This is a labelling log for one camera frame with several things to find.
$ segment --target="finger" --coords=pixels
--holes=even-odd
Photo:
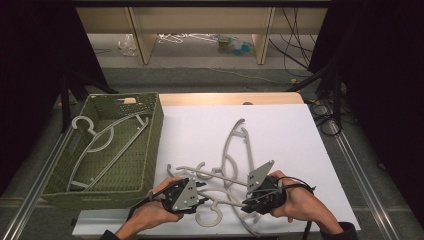
[[[181,177],[165,178],[161,183],[159,183],[159,185],[154,187],[151,191],[152,192],[159,192],[162,189],[166,188],[169,184],[171,184],[173,182],[177,182],[177,181],[182,180],[182,179],[183,178],[181,178]]]

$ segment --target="black cable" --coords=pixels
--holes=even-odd
[[[282,34],[280,34],[280,37],[281,37],[281,39],[283,39],[283,41],[284,42],[286,42],[287,44],[289,44],[291,47],[294,47],[294,48],[299,48],[299,49],[302,49],[302,47],[299,47],[299,46],[297,46],[297,45],[294,45],[294,44],[292,44],[292,43],[289,43],[284,37],[283,37],[283,35]],[[309,50],[309,49],[307,49],[307,48],[303,48],[303,50],[304,51],[307,51],[307,52],[312,52],[312,50]]]
[[[303,49],[303,47],[302,47],[302,44],[301,44],[301,41],[300,41],[300,37],[299,37],[299,28],[298,28],[298,26],[297,26],[297,12],[298,12],[298,8],[294,8],[294,23],[293,23],[293,26],[292,26],[292,24],[290,23],[290,20],[289,20],[289,18],[287,17],[287,14],[286,14],[286,11],[284,10],[284,8],[282,8],[282,10],[283,10],[283,14],[284,14],[284,17],[286,18],[286,21],[287,21],[287,23],[289,24],[289,27],[290,27],[290,31],[291,31],[291,35],[290,35],[290,39],[289,39],[289,42],[291,41],[291,37],[292,36],[294,36],[294,38],[297,40],[297,43],[299,44],[299,46],[300,46],[300,49],[301,49],[301,53],[302,53],[302,56],[303,56],[303,59],[305,60],[305,62],[306,62],[306,64],[309,64],[309,58],[308,58],[308,56],[306,55],[306,53],[305,53],[305,51],[303,51],[302,49]]]
[[[289,54],[287,54],[286,52],[284,52],[283,50],[281,50],[280,48],[278,48],[274,42],[272,42],[271,39],[269,39],[269,42],[277,49],[277,51],[279,51],[280,53],[282,53],[285,57],[290,58],[290,60],[296,62],[297,64],[299,64],[301,67],[303,67],[304,69],[308,69],[308,66],[304,65],[303,63],[299,62],[298,60],[296,60],[294,57],[290,56]]]
[[[298,13],[298,8],[294,8],[294,24],[293,24],[293,29],[296,29],[296,31],[295,31],[294,34],[295,34],[295,38],[297,40],[297,43],[300,46],[300,49],[301,49],[301,52],[302,52],[302,55],[303,55],[303,59],[305,60],[306,64],[309,65],[309,63],[310,63],[309,57],[306,55],[306,53],[304,51],[304,48],[302,47],[302,43],[300,41],[299,28],[298,28],[298,25],[297,25],[297,13]]]
[[[312,35],[309,35],[310,37],[311,37],[311,39],[312,39],[312,41],[314,42],[314,44],[316,44],[317,43],[317,41],[312,37]]]
[[[316,126],[319,128],[321,133],[326,135],[326,136],[336,136],[336,135],[338,135],[342,131],[342,128],[343,128],[342,125],[340,123],[338,123],[337,121],[334,121],[335,120],[334,115],[330,113],[330,107],[327,106],[327,105],[317,105],[317,106],[321,106],[321,107],[325,108],[324,113],[321,113],[321,114],[317,113],[315,111],[314,107],[313,107],[316,101],[318,101],[318,100],[315,100],[312,103],[312,105],[309,107],[311,113],[314,115],[313,116],[314,121],[315,122],[319,121],[318,123],[316,123]],[[330,132],[324,130],[324,126],[329,125],[331,121],[333,121],[336,125],[337,129],[336,129],[335,133],[333,133],[333,132],[330,133]]]

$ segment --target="green wicker basket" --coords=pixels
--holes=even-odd
[[[78,159],[93,139],[88,121],[76,121],[76,129],[68,133],[55,165],[50,173],[41,198],[59,208],[88,210],[116,209],[131,207],[139,202],[153,187],[159,140],[163,124],[163,111],[157,93],[140,94],[93,94],[87,98],[80,116],[88,117],[94,123],[94,131],[101,132],[117,120],[137,112],[149,119],[147,127],[121,154],[122,149],[134,138],[141,123],[136,117],[128,118],[105,131],[91,149],[106,148],[85,154],[72,178]],[[110,161],[120,157],[112,167],[89,190],[72,186],[69,180],[89,184]]]

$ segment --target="white paper sheet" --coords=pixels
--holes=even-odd
[[[168,176],[166,171],[168,164],[171,164],[173,172],[178,172],[175,170],[176,167],[195,168],[201,162],[205,162],[202,168],[205,171],[220,167],[227,137],[234,124],[244,118],[245,123],[242,127],[249,133],[255,168],[274,160],[271,172],[282,170],[288,176],[316,186],[315,195],[327,205],[339,221],[352,222],[358,230],[360,229],[306,105],[165,106],[163,110],[165,117],[155,184]],[[246,147],[241,138],[232,138],[229,153],[237,163],[238,180],[247,182],[250,169]],[[227,166],[229,169],[227,175],[231,175],[232,168],[228,164]],[[220,179],[204,182],[207,183],[205,187],[222,187]],[[233,189],[241,200],[245,199],[245,188],[234,186]],[[226,199],[219,193],[216,193],[216,196]],[[210,203],[197,209],[205,221],[214,220],[216,216],[210,211],[209,206]],[[144,237],[249,235],[231,207],[220,205],[220,209],[224,217],[215,227],[202,227],[197,224],[195,214],[186,214],[178,223],[163,224],[143,231],[139,235]],[[105,229],[116,231],[125,221],[127,212],[128,210],[82,211],[73,234],[99,236]],[[256,224],[251,220],[247,222],[261,235],[303,232],[306,225],[306,222],[300,221],[290,224],[286,218],[276,219],[269,214],[261,216]],[[311,231],[318,230],[313,224]]]

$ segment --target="metal bar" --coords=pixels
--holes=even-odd
[[[46,163],[44,164],[40,174],[34,182],[34,185],[31,187],[29,193],[25,197],[22,205],[20,206],[15,217],[10,222],[5,235],[3,236],[4,240],[18,239],[22,231],[25,228],[26,223],[28,222],[29,217],[31,216],[32,211],[35,208],[37,200],[44,188],[44,184],[49,176],[49,173],[53,167],[57,154],[59,153],[66,136],[69,134],[69,130],[65,133],[60,133],[59,138],[53,147],[50,156],[48,157]]]
[[[333,121],[330,126],[333,132],[337,131],[337,126]],[[340,134],[336,136],[336,139],[384,239],[400,239],[390,216],[387,214],[387,211],[375,193],[344,132],[340,132]]]

